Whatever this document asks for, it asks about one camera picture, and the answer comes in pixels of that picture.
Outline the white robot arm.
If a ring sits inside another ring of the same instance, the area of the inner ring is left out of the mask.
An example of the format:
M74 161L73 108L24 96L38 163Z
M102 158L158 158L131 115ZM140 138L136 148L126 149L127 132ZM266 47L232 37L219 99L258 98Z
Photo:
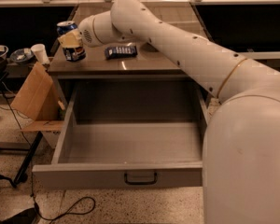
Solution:
M74 44L145 41L221 105L203 140L205 224L280 224L280 72L159 20L138 0L78 25Z

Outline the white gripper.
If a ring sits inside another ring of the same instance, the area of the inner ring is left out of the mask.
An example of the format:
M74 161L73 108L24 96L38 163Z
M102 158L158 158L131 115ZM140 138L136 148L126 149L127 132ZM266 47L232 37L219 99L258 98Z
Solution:
M58 38L59 43L65 49L79 48L83 46L83 43L88 47L97 47L98 39L94 32L93 22L93 16L83 19L80 22L78 29L71 30L64 35L61 35Z

